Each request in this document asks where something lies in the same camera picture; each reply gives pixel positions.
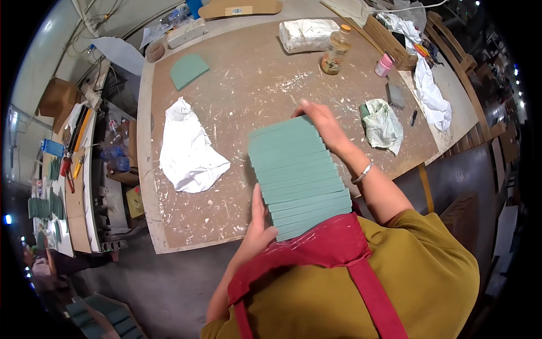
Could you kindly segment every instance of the white block wrapped in plastic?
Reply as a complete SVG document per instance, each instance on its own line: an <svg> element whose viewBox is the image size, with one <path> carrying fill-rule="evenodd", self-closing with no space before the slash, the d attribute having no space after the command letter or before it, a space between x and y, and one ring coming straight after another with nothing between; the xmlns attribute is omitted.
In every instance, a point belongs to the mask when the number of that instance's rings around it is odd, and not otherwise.
<svg viewBox="0 0 542 339"><path fill-rule="evenodd" d="M339 30L333 20L300 19L279 24L279 38L286 52L301 53L325 50L330 35Z"/></svg>

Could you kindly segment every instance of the red tool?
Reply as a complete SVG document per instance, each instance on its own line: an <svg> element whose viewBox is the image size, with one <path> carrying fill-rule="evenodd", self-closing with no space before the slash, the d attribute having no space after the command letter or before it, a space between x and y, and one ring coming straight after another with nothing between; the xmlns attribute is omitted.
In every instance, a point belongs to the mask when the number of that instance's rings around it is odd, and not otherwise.
<svg viewBox="0 0 542 339"><path fill-rule="evenodd" d="M62 159L62 163L60 164L60 175L63 177L66 177L68 179L68 185L70 191L72 191L72 194L75 193L75 188L73 187L73 178L71 167L72 167L72 155L67 154L68 156L64 157Z"/></svg>

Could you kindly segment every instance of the wooden workbench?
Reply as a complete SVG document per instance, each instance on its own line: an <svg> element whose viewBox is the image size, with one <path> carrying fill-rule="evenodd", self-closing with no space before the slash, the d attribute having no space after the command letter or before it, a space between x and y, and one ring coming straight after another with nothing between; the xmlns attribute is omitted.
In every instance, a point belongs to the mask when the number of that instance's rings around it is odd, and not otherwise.
<svg viewBox="0 0 542 339"><path fill-rule="evenodd" d="M390 178L395 178L438 152L425 117L410 121L416 101L397 71L389 81L405 97L404 110L396 110L404 139L397 157L372 149L365 140L359 105L386 98L386 79L373 69L380 54L360 35L351 34L353 47L339 75L320 71L323 52L287 55L278 39L279 22L264 23L213 37L188 47L144 72L141 88L152 93L150 112L138 112L138 163L141 190L151 238L157 253L183 251L243 237L250 221L251 190L255 183L247 157L247 136L254 129L288 119L297 102L307 98L328 105L349 138L364 150ZM195 53L210 70L180 92L169 77L171 66L183 55ZM176 192L159 168L165 110L179 97L192 106L213 148L231 161L208 191ZM344 166L339 173L350 176Z"/></svg>

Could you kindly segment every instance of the crumpled white rag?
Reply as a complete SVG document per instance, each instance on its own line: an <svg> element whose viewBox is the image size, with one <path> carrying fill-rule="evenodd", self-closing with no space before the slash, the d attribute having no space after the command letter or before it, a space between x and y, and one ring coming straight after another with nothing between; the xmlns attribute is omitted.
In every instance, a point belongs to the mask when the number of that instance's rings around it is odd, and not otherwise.
<svg viewBox="0 0 542 339"><path fill-rule="evenodd" d="M176 191L188 193L208 190L230 168L182 97L166 110L160 168Z"/></svg>
<svg viewBox="0 0 542 339"><path fill-rule="evenodd" d="M387 148L397 156L403 141L403 126L393 109L382 99L371 99L365 105L369 111L363 117L367 141L372 147Z"/></svg>
<svg viewBox="0 0 542 339"><path fill-rule="evenodd" d="M414 82L416 84L416 95L422 102L427 123L435 124L435 127L441 132L450 128L450 103L442 97L440 89L433 80L433 73L427 61L420 55L418 55L416 70L414 71Z"/></svg>

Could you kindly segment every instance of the mustard yellow shirt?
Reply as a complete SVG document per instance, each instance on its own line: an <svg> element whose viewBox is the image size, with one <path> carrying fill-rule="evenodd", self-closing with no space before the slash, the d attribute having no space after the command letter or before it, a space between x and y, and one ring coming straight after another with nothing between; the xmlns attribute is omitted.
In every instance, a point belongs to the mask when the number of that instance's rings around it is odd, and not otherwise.
<svg viewBox="0 0 542 339"><path fill-rule="evenodd" d="M389 227L358 218L380 280L410 338L455 338L478 295L478 264L435 213L406 210ZM246 303L250 326L267 338L378 338L345 267L296 266ZM229 319L207 324L201 338L239 338Z"/></svg>

